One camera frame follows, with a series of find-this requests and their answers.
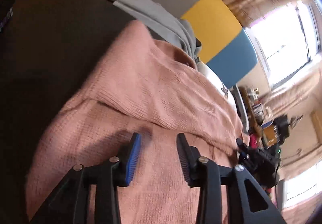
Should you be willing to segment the pink knit sweater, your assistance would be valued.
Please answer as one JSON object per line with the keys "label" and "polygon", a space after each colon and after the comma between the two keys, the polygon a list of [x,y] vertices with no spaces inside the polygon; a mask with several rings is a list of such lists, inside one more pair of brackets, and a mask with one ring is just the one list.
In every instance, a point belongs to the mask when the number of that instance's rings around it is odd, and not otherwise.
{"label": "pink knit sweater", "polygon": [[97,165],[142,136],[133,182],[118,194],[123,223],[194,223],[199,192],[185,182],[176,148],[190,145],[219,165],[236,164],[244,134],[235,111],[183,50],[131,21],[44,132],[27,177],[33,217],[76,163]]}

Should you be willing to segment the red garment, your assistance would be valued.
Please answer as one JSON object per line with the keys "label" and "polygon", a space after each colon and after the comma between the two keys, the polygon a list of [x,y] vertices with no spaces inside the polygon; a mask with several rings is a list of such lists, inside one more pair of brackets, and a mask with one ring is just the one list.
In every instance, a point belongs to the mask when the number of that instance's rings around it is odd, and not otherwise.
{"label": "red garment", "polygon": [[256,134],[250,133],[249,138],[250,138],[249,146],[253,149],[258,148],[258,138],[257,138]]}

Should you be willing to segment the black monitor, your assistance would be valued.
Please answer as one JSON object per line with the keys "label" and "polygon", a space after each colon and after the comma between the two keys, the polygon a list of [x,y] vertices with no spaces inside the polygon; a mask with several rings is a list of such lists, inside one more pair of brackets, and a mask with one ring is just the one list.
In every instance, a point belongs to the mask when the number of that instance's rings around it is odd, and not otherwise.
{"label": "black monitor", "polygon": [[278,143],[282,145],[285,142],[285,139],[287,139],[290,136],[289,131],[289,121],[287,115],[281,115],[274,119],[273,125],[277,129],[277,138]]}

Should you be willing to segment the middle patterned curtain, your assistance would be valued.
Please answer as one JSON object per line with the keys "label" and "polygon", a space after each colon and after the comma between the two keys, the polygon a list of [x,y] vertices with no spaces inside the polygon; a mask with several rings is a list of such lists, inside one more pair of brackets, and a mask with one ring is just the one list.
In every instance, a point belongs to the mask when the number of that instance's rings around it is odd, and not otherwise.
{"label": "middle patterned curtain", "polygon": [[311,63],[302,68],[287,82],[261,97],[264,121],[268,122],[287,113],[306,100],[320,83],[321,62]]}

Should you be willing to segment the white printed pillow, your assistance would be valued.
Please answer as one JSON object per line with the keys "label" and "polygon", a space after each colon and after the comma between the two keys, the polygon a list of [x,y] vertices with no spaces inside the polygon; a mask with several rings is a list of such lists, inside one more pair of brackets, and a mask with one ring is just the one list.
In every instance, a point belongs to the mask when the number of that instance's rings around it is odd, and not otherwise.
{"label": "white printed pillow", "polygon": [[196,66],[198,68],[198,71],[202,73],[202,75],[214,85],[214,87],[220,92],[223,97],[226,98],[226,100],[234,108],[234,110],[237,111],[236,102],[232,93],[220,80],[217,74],[202,61],[200,61]]}

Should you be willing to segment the grey yellow blue chair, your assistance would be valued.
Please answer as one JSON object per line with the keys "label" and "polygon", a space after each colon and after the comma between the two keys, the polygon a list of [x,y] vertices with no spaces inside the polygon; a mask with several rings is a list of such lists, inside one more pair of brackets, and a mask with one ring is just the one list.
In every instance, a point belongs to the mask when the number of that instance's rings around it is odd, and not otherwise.
{"label": "grey yellow blue chair", "polygon": [[200,68],[215,73],[232,91],[244,125],[250,128],[246,108],[237,83],[257,64],[249,36],[222,0],[152,0],[173,16],[186,20],[201,42]]}

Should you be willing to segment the grey cardigan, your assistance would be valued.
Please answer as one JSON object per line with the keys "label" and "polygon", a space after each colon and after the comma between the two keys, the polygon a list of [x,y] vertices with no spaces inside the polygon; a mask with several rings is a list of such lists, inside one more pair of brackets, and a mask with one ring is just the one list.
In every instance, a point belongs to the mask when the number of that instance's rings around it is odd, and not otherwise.
{"label": "grey cardigan", "polygon": [[195,63],[202,44],[195,37],[190,23],[177,19],[160,4],[152,0],[110,0],[119,9],[144,23],[168,43],[182,49]]}

